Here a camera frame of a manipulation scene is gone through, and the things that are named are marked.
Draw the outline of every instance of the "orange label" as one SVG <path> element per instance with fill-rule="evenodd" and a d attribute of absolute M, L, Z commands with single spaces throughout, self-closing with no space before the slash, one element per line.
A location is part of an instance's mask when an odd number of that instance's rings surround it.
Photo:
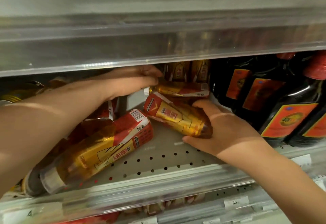
<path fill-rule="evenodd" d="M 309 130 L 304 137 L 326 137 L 326 114 L 324 114 Z"/>
<path fill-rule="evenodd" d="M 235 69 L 230 81 L 228 91 L 226 92 L 226 97 L 237 99 L 248 75 L 249 70 Z"/>
<path fill-rule="evenodd" d="M 289 135 L 316 107 L 317 103 L 283 105 L 261 133 L 262 137 Z"/>
<path fill-rule="evenodd" d="M 260 111 L 267 99 L 282 87 L 284 83 L 270 79 L 256 78 L 242 107 L 251 111 Z"/>

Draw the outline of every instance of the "upper shelf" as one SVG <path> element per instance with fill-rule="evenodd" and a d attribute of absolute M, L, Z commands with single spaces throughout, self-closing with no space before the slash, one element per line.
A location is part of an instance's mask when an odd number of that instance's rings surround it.
<path fill-rule="evenodd" d="M 1 1 L 0 77 L 326 49 L 325 0 Z"/>

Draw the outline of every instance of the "person's right hand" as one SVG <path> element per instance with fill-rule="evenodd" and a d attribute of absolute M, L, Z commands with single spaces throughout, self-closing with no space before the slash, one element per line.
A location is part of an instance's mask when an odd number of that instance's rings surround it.
<path fill-rule="evenodd" d="M 205 111 L 211 121 L 213 135 L 210 139 L 185 136 L 184 142 L 238 168 L 242 168 L 243 160 L 248 156 L 255 156 L 257 153 L 275 153 L 275 150 L 249 123 L 229 110 L 216 106 L 209 100 L 198 100 L 193 106 Z"/>

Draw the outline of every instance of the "red bottle cap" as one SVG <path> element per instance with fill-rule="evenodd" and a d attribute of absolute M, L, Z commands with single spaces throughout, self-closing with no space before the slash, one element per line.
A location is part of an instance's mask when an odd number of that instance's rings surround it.
<path fill-rule="evenodd" d="M 308 67 L 304 69 L 304 75 L 316 80 L 326 79 L 326 50 L 319 51 L 312 57 Z"/>
<path fill-rule="evenodd" d="M 278 53 L 276 57 L 279 59 L 292 59 L 295 56 L 296 52 L 294 53 Z"/>

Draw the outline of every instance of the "white price tag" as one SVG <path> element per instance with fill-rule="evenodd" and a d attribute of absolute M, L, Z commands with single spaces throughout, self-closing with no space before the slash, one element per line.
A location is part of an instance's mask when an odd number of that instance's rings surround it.
<path fill-rule="evenodd" d="M 240 223 L 246 223 L 246 222 L 249 222 L 249 221 L 252 221 L 252 217 L 241 220 Z"/>
<path fill-rule="evenodd" d="M 316 180 L 315 183 L 323 190 L 326 191 L 324 181 L 322 179 Z"/>
<path fill-rule="evenodd" d="M 215 218 L 213 220 L 208 220 L 208 221 L 204 221 L 203 224 L 220 224 L 221 220 L 220 218 Z"/>
<path fill-rule="evenodd" d="M 278 205 L 276 203 L 272 203 L 270 205 L 263 206 L 263 211 L 275 210 L 278 209 Z"/>
<path fill-rule="evenodd" d="M 150 218 L 129 222 L 129 224 L 157 224 L 157 218 L 156 216 L 153 216 Z"/>
<path fill-rule="evenodd" d="M 248 196 L 238 196 L 224 200 L 226 210 L 236 209 L 238 207 L 246 206 L 247 204 L 249 204 Z"/>
<path fill-rule="evenodd" d="M 300 167 L 311 165 L 310 154 L 295 157 L 295 158 L 292 158 L 291 160 L 293 160 L 295 163 L 297 163 Z"/>
<path fill-rule="evenodd" d="M 36 204 L 30 208 L 6 211 L 2 214 L 3 224 L 36 223 L 36 220 L 62 220 L 61 202 Z"/>

